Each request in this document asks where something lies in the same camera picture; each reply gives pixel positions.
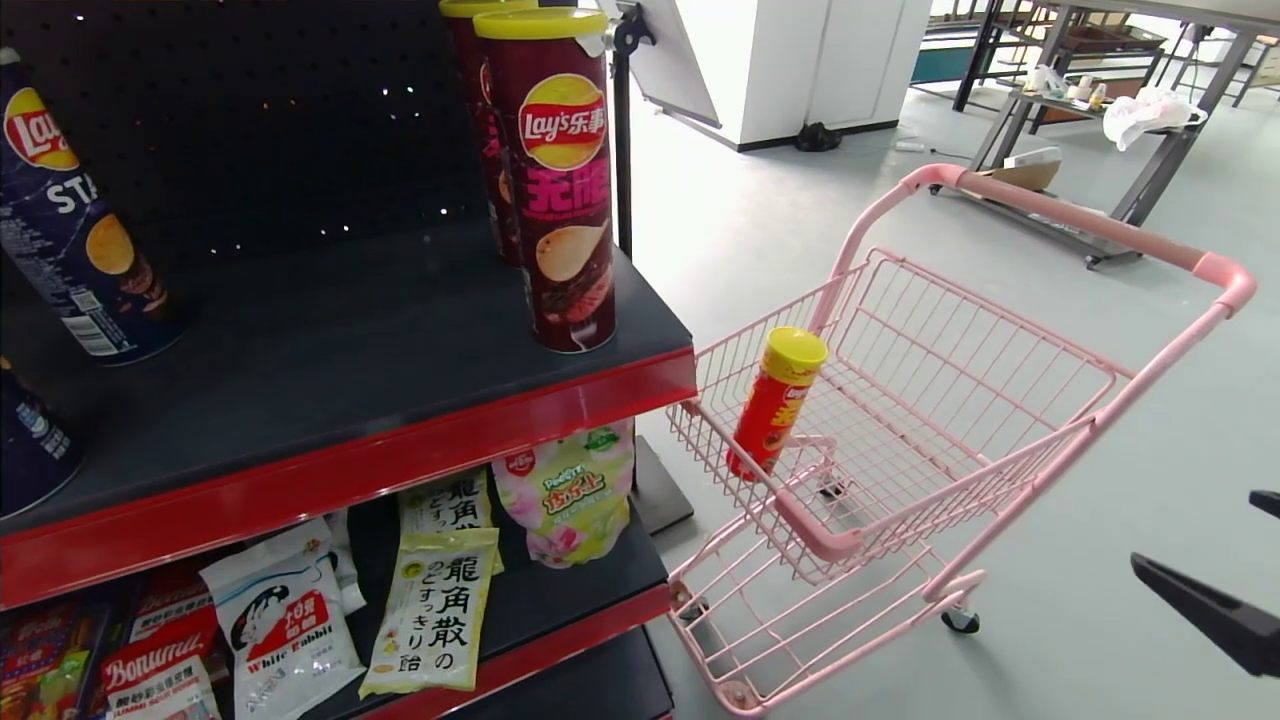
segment pringles can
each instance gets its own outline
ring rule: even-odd
[[[760,370],[751,384],[751,395],[742,407],[742,416],[733,430],[733,439],[765,473],[791,437],[791,428],[800,416],[800,407],[818,370],[827,361],[827,343],[809,331],[791,327],[773,328],[765,338]],[[733,448],[724,460],[730,473],[748,482],[759,478],[748,469]]]
[[[599,10],[475,17],[507,141],[534,334],[557,352],[617,328],[604,31]]]
[[[102,365],[164,350],[183,325],[169,293],[108,211],[18,54],[0,49],[0,245]]]
[[[79,469],[79,447],[0,357],[0,518],[58,492]]]
[[[489,222],[498,237],[498,255],[508,265],[520,266],[520,234],[516,211],[511,206],[511,174],[506,167],[506,147],[498,132],[498,118],[490,99],[489,67],[484,45],[476,37],[472,18],[499,10],[531,10],[538,0],[440,0],[440,14],[449,28],[453,56],[467,96],[467,113],[480,143],[480,170],[489,193]]]

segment white cabinet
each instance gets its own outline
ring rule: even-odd
[[[724,127],[740,149],[805,123],[897,120],[931,0],[678,0]]]

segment red shelf edge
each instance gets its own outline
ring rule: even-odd
[[[696,389],[690,346],[14,533],[0,538],[0,609],[372,500],[530,445],[687,400]]]
[[[650,588],[481,664],[476,671],[476,689],[470,693],[438,688],[420,691],[370,710],[361,717],[439,717],[659,618],[669,607],[671,589],[667,584]]]

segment pink toy shopping cart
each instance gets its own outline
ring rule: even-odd
[[[931,184],[1078,227],[1225,292],[1134,373],[886,250],[854,265],[868,228]],[[741,510],[671,578],[668,618],[721,703],[764,715],[934,615],[977,632],[978,553],[1254,288],[1226,258],[959,167],[904,178],[854,223],[827,282],[700,352],[701,395],[667,410]],[[732,434],[778,325],[808,328],[831,352],[769,475]],[[731,450],[760,482],[728,470]],[[943,560],[933,536],[970,520],[984,527]],[[799,603],[758,592],[792,580],[812,585]]]

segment shelf stand base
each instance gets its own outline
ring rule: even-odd
[[[636,482],[631,488],[631,502],[650,536],[694,515],[694,506],[644,436],[636,436]]]

